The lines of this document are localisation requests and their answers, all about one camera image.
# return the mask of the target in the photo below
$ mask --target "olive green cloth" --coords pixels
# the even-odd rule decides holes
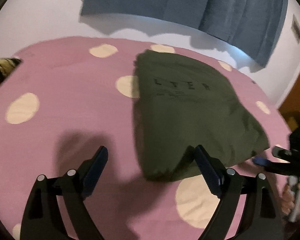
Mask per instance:
[[[211,66],[178,54],[146,50],[135,74],[146,179],[176,181],[199,175],[199,144],[230,167],[269,148],[258,121],[242,106],[230,82]]]

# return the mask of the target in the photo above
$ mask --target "white wall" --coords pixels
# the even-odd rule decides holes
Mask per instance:
[[[82,0],[8,0],[0,11],[0,57],[9,57],[33,43],[65,36],[112,37],[151,41],[223,60],[250,76],[277,106],[300,71],[300,44],[292,31],[292,15],[300,24],[300,6],[289,0],[287,17],[265,69],[239,49],[189,27],[128,15],[79,16]]]

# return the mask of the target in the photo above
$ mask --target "gray-blue curtain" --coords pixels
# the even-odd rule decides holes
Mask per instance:
[[[266,66],[288,0],[84,0],[81,15],[123,13],[175,22],[236,46]]]

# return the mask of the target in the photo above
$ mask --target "hand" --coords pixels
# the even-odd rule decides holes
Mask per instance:
[[[291,194],[290,186],[287,183],[284,186],[282,193],[282,204],[281,210],[285,215],[289,215],[291,210],[294,208],[294,197]]]

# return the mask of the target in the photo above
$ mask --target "polka dot bedsheet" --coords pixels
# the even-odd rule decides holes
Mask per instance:
[[[78,168],[100,145],[108,148],[109,161],[85,205],[105,239],[184,240],[202,234],[219,201],[203,177],[147,182],[137,162],[132,98],[139,93],[133,62],[146,49],[178,53],[217,69],[263,126],[271,147],[288,147],[290,131],[278,111],[255,82],[225,62],[123,39],[67,37],[31,45],[16,54],[23,63],[0,86],[0,219],[16,238],[37,176]],[[264,154],[280,161],[269,149]],[[250,160],[234,169],[249,176],[260,172]],[[285,177],[272,177],[280,192]],[[236,232],[243,204],[244,196],[227,237]],[[60,210],[75,238],[61,199]]]

